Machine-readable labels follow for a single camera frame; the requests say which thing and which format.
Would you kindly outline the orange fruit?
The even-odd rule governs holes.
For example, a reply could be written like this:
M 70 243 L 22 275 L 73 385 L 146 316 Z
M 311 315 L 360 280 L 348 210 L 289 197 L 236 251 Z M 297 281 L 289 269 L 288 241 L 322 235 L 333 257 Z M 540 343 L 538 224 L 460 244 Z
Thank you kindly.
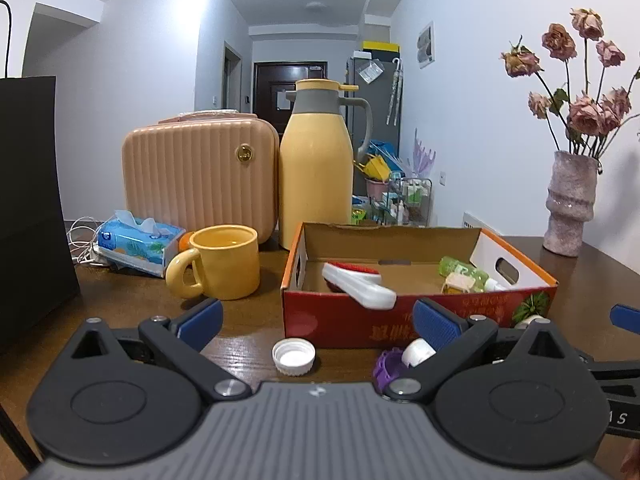
M 179 252 L 185 252 L 186 250 L 188 250 L 190 248 L 190 239 L 191 236 L 193 235 L 193 232 L 185 232 L 183 234 L 182 237 L 180 237 L 179 243 L 178 243 L 178 251 Z

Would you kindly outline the white bottle cap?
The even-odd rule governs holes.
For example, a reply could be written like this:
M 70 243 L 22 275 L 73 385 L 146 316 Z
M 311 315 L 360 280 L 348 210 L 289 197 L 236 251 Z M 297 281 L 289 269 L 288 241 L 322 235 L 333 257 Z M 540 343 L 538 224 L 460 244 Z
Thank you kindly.
M 277 371 L 285 376 L 303 376 L 314 366 L 316 348 L 306 339 L 285 338 L 276 342 L 271 351 Z

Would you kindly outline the green spray bottle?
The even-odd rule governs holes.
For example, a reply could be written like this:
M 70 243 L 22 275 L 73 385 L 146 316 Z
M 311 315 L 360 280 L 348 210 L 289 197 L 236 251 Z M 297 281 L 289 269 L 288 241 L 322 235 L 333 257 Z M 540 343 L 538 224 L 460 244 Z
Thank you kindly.
M 452 257 L 442 257 L 438 264 L 438 273 L 446 278 L 451 272 L 457 272 L 464 275 L 472 276 L 475 280 L 475 288 L 472 294 L 481 294 L 482 292 L 504 292 L 506 286 L 501 285 L 497 280 L 491 278 L 487 272 Z

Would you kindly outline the white round tape disc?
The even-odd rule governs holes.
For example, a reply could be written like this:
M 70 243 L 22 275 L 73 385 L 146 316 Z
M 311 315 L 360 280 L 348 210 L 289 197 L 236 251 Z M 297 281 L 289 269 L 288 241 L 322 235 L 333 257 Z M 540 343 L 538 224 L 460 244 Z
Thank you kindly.
M 518 324 L 516 324 L 514 328 L 516 330 L 526 330 L 528 326 L 531 326 L 534 323 L 548 323 L 548 322 L 549 322 L 548 318 L 545 318 L 544 316 L 539 314 L 534 314 L 529 316 L 528 318 L 524 318 L 523 321 L 518 322 Z

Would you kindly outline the white spray bottle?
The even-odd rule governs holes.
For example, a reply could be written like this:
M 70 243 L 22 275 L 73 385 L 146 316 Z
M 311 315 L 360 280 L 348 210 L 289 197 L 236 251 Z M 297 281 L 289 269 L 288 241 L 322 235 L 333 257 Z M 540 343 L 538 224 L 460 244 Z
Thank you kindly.
M 417 367 L 436 354 L 436 350 L 423 338 L 414 340 L 405 348 L 401 362 L 405 367 Z

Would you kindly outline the grey refrigerator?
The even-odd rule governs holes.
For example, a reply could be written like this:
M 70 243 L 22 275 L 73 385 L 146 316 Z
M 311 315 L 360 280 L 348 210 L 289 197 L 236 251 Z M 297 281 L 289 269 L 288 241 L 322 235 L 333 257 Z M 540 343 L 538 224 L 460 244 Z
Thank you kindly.
M 350 58 L 346 65 L 346 82 L 359 87 L 348 92 L 367 100 L 372 110 L 371 140 L 381 144 L 387 153 L 398 155 L 400 140 L 400 114 L 396 98 L 392 96 L 394 73 L 399 58 L 396 52 L 372 51 L 372 58 Z

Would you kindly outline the yellow mug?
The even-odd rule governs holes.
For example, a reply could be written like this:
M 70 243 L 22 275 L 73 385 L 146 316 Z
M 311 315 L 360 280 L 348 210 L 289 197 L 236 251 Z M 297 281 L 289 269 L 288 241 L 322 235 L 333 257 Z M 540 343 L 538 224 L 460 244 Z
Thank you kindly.
M 195 231 L 190 248 L 168 264 L 168 289 L 183 299 L 204 295 L 219 300 L 250 296 L 260 284 L 257 232 L 222 224 Z

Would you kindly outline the purple bottle cap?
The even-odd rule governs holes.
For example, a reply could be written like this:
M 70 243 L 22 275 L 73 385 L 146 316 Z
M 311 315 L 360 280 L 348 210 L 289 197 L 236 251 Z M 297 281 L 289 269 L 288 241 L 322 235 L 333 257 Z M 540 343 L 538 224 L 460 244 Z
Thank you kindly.
M 383 351 L 376 359 L 372 377 L 378 393 L 382 393 L 390 382 L 407 370 L 405 363 L 402 362 L 403 353 L 401 349 L 393 348 Z

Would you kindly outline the red cardboard box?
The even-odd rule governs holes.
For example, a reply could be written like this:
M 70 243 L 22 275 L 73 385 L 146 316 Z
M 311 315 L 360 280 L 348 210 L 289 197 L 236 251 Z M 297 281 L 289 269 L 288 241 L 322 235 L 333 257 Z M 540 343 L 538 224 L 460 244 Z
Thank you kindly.
M 471 263 L 498 282 L 495 292 L 445 295 L 442 258 Z M 375 270 L 396 302 L 370 310 L 322 278 L 328 263 Z M 412 309 L 430 298 L 465 318 L 484 314 L 502 327 L 548 312 L 558 282 L 493 232 L 465 228 L 339 226 L 304 223 L 294 237 L 281 284 L 284 333 L 322 349 L 383 349 L 416 338 Z

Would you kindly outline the white yellow square gadget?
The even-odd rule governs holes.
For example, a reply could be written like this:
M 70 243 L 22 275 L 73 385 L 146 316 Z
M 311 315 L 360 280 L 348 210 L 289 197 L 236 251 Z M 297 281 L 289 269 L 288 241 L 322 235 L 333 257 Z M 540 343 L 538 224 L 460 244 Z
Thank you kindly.
M 442 284 L 442 293 L 445 295 L 472 294 L 474 288 L 475 280 L 472 276 L 451 272 Z

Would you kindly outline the red white lint brush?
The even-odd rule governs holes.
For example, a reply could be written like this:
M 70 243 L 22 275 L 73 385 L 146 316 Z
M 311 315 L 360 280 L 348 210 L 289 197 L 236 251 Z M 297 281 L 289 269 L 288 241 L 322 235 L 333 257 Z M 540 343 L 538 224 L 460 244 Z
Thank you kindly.
M 378 311 L 395 307 L 396 292 L 382 285 L 382 276 L 378 272 L 364 272 L 344 264 L 326 262 L 321 274 L 332 292 L 344 292 L 361 307 Z

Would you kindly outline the yellow thermos jug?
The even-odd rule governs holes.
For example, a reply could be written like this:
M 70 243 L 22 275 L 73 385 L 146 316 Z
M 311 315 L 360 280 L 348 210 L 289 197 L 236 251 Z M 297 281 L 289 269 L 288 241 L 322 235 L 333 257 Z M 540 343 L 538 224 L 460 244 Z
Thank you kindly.
M 293 104 L 279 151 L 279 244 L 290 250 L 303 223 L 349 224 L 354 167 L 366 161 L 372 138 L 370 103 L 352 94 L 356 84 L 302 79 L 285 93 Z M 359 148 L 341 113 L 364 111 L 366 130 Z

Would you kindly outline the pink textured vase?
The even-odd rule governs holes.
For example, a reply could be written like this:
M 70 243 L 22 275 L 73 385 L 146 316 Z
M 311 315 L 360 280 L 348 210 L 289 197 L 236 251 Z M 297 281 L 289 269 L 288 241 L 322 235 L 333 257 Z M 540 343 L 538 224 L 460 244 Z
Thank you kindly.
M 554 153 L 546 207 L 548 228 L 544 248 L 575 258 L 582 248 L 584 225 L 591 221 L 596 201 L 598 162 L 589 156 Z

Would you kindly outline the peach ribbed suitcase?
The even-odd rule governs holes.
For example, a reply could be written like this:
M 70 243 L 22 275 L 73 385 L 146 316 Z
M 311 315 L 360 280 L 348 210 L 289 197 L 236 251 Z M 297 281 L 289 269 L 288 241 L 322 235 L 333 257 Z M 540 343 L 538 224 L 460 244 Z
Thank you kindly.
M 127 208 L 188 232 L 250 226 L 265 243 L 278 223 L 279 135 L 269 122 L 206 110 L 132 130 L 122 142 Z

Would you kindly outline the blue tissue pack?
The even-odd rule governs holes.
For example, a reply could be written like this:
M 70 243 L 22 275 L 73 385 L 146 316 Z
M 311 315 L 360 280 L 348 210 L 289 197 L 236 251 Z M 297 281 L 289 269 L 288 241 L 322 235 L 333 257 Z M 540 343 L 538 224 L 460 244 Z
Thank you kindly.
M 118 266 L 164 278 L 172 258 L 178 254 L 186 230 L 153 218 L 136 218 L 129 210 L 115 210 L 114 217 L 96 231 L 93 248 Z

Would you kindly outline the black paper bag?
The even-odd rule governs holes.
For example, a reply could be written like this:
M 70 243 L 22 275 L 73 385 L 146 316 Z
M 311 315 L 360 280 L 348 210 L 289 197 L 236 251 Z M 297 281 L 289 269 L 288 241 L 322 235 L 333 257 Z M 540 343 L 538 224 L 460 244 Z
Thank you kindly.
M 1 348 L 79 294 L 56 168 L 53 76 L 1 62 Z

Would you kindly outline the yellow box on fridge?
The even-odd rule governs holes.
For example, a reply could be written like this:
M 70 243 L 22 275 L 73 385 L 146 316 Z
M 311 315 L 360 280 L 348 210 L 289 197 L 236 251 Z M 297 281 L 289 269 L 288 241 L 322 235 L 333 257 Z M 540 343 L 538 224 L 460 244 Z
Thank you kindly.
M 400 52 L 400 47 L 398 46 L 398 44 L 392 44 L 391 42 L 363 40 L 362 50 L 371 52 L 390 52 L 397 54 Z

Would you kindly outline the dried pink roses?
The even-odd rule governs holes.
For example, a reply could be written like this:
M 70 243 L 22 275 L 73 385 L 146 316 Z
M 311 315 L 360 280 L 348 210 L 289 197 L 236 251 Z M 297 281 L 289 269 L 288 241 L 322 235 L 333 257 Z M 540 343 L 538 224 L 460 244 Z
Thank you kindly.
M 546 81 L 540 57 L 522 40 L 500 54 L 506 76 L 533 77 L 540 83 L 541 92 L 529 93 L 527 107 L 547 125 L 555 148 L 565 136 L 570 154 L 601 159 L 623 128 L 639 118 L 631 99 L 639 88 L 639 73 L 605 90 L 606 73 L 623 65 L 627 55 L 605 37 L 603 18 L 590 8 L 570 9 L 570 27 L 550 24 L 540 46 L 563 66 L 558 88 Z

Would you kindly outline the dark entrance door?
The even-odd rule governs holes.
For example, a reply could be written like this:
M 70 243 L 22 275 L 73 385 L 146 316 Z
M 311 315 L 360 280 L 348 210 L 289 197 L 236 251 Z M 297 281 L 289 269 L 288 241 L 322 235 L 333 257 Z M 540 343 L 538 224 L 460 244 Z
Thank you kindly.
M 253 113 L 282 134 L 291 117 L 293 103 L 286 92 L 296 81 L 326 78 L 327 62 L 259 62 L 254 64 Z

